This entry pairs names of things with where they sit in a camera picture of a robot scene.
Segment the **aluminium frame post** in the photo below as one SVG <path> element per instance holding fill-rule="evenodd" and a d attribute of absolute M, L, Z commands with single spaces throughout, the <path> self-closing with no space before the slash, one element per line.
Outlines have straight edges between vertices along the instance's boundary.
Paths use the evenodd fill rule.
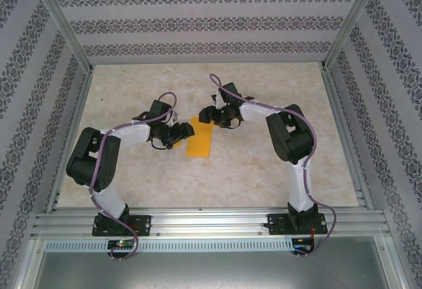
<path fill-rule="evenodd" d="M 340 29 L 338 30 L 338 33 L 334 38 L 334 41 L 328 49 L 324 59 L 320 62 L 321 70 L 327 71 L 333 66 L 338 54 L 343 48 L 349 34 L 351 33 L 353 27 L 358 21 L 368 1 L 369 0 L 355 0 L 353 2 L 342 25 L 340 26 Z"/>
<path fill-rule="evenodd" d="M 42 0 L 47 10 L 49 11 L 52 19 L 54 20 L 59 31 L 62 33 L 64 39 L 68 43 L 73 55 L 76 57 L 79 65 L 84 72 L 88 73 L 92 70 L 91 64 L 86 52 L 79 39 L 77 38 L 71 23 L 69 22 L 66 14 L 62 10 L 58 0 Z"/>

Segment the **black base plate right arm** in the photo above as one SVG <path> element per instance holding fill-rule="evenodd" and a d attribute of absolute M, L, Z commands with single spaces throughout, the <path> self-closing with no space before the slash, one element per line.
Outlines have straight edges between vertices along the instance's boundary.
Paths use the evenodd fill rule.
<path fill-rule="evenodd" d="M 304 221 L 292 222 L 289 214 L 269 214 L 268 222 L 263 224 L 270 235 L 302 235 L 313 231 L 316 235 L 328 233 L 326 219 L 323 214 L 316 214 Z"/>

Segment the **aluminium mounting rail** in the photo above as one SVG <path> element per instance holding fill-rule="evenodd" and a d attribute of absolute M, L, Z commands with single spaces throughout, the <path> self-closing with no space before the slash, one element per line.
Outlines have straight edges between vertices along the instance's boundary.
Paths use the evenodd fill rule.
<path fill-rule="evenodd" d="M 133 208 L 135 215 L 152 219 L 151 238 L 267 238 L 269 214 L 286 213 L 285 208 Z M 37 214 L 32 238 L 91 238 L 96 210 L 59 208 Z M 390 236 L 392 230 L 383 210 L 340 207 L 334 212 L 321 209 L 334 237 Z"/>

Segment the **orange paper sheet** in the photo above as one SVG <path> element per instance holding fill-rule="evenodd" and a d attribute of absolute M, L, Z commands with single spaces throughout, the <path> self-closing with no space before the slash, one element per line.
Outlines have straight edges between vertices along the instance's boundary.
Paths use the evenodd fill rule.
<path fill-rule="evenodd" d="M 212 142 L 213 125 L 201 123 L 198 117 L 192 117 L 190 124 L 195 134 L 187 139 L 186 156 L 208 158 Z"/>

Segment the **circuit board with green light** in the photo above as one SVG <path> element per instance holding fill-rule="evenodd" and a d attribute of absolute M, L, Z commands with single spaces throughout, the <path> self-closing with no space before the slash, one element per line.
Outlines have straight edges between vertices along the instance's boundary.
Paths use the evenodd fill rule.
<path fill-rule="evenodd" d="M 108 250 L 132 250 L 134 246 L 133 240 L 109 240 L 107 243 Z"/>

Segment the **grey metal sheet panel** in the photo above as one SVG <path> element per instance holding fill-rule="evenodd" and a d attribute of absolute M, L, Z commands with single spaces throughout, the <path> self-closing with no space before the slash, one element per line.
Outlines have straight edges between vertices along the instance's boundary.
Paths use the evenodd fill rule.
<path fill-rule="evenodd" d="M 410 289 L 378 237 L 332 238 L 318 253 L 145 251 L 113 262 L 106 253 L 49 242 L 28 275 L 32 289 Z"/>

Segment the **black base plate left arm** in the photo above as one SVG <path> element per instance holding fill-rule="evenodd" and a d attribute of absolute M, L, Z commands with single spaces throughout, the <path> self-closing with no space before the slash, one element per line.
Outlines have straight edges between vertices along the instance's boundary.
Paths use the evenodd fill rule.
<path fill-rule="evenodd" d="M 130 215 L 129 221 L 126 223 L 137 236 L 149 236 L 151 227 L 151 216 L 146 215 Z M 114 236 L 133 236 L 128 228 L 120 225 L 116 221 L 98 214 L 94 219 L 92 227 L 92 235 L 96 237 L 114 237 Z"/>

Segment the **aluminium side rail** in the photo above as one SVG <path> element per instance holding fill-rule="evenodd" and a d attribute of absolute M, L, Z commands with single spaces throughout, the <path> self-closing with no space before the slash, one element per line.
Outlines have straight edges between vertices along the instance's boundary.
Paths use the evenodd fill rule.
<path fill-rule="evenodd" d="M 78 131 L 78 127 L 80 125 L 80 120 L 82 118 L 86 99 L 88 97 L 90 85 L 92 82 L 92 77 L 94 75 L 94 70 L 95 70 L 95 66 L 91 66 L 90 70 L 87 72 L 86 76 L 84 77 L 83 83 L 80 86 L 78 98 L 77 98 L 77 101 L 75 102 L 73 116 L 71 119 L 71 123 L 69 125 L 66 141 L 61 151 L 59 163 L 56 169 L 57 171 L 54 176 L 53 185 L 49 191 L 47 203 L 45 204 L 44 213 L 52 213 L 53 210 L 55 209 L 57 196 L 60 194 L 61 186 L 65 180 L 65 176 L 66 176 L 65 170 L 66 170 L 67 161 L 69 160 L 73 151 L 73 144 L 75 143 L 76 134 Z"/>
<path fill-rule="evenodd" d="M 367 183 L 365 181 L 365 176 L 359 163 L 359 158 L 352 141 L 351 133 L 349 132 L 347 126 L 346 117 L 343 113 L 340 99 L 338 98 L 334 82 L 332 80 L 332 76 L 330 72 L 325 69 L 323 62 L 320 62 L 318 65 L 320 67 L 320 73 L 322 75 L 328 101 L 330 103 L 336 128 L 338 130 L 342 149 L 345 154 L 345 159 L 349 174 L 351 176 L 352 184 L 356 190 L 355 194 L 357 196 L 359 206 L 365 207 L 368 210 L 374 210 L 375 207 L 371 199 Z"/>

